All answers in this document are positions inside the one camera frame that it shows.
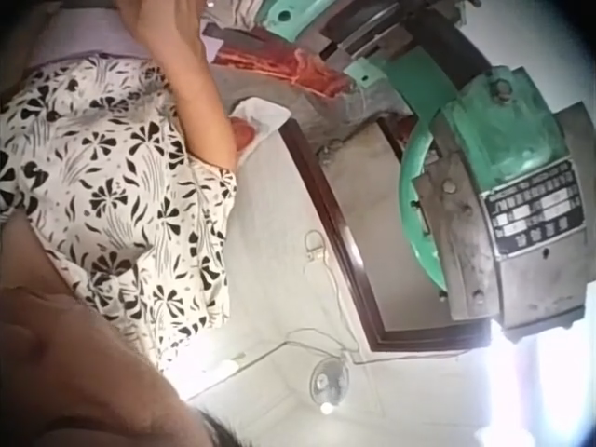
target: floral dress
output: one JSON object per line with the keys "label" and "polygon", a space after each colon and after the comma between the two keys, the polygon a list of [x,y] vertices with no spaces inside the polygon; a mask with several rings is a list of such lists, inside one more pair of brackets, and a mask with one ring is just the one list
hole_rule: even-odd
{"label": "floral dress", "polygon": [[25,210],[75,296],[155,365],[222,325],[235,176],[188,155],[149,61],[33,73],[0,115],[0,224]]}

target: woman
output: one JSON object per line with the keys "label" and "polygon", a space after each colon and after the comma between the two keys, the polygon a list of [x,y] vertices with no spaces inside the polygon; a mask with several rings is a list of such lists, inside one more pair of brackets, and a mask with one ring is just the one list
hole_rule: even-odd
{"label": "woman", "polygon": [[156,65],[55,63],[3,104],[3,426],[16,445],[238,445],[156,369],[228,314],[236,145],[205,2],[116,3]]}

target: white cloth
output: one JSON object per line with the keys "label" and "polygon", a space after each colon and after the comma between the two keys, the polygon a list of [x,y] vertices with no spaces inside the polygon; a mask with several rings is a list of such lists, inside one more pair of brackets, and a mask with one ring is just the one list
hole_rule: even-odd
{"label": "white cloth", "polygon": [[254,139],[244,148],[238,160],[241,167],[259,144],[290,119],[291,112],[281,105],[254,97],[241,102],[232,116],[244,119],[254,129]]}
{"label": "white cloth", "polygon": [[0,223],[26,211],[75,295],[163,369],[229,314],[236,178],[189,158],[149,61],[45,66],[0,115]]}
{"label": "white cloth", "polygon": [[212,0],[212,7],[205,10],[205,17],[220,28],[236,28],[250,31],[256,26],[256,18],[264,0]]}
{"label": "white cloth", "polygon": [[[224,41],[202,34],[207,25],[201,21],[201,40],[209,62],[215,59]],[[147,50],[126,30],[114,9],[62,9],[55,14],[37,39],[30,67],[62,61],[92,53],[149,59]]]}

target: fan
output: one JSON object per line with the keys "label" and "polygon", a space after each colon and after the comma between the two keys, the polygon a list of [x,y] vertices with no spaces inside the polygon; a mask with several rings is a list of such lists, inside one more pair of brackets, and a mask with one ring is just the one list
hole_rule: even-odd
{"label": "fan", "polygon": [[349,370],[342,359],[319,363],[310,377],[310,396],[324,413],[330,413],[347,394]]}

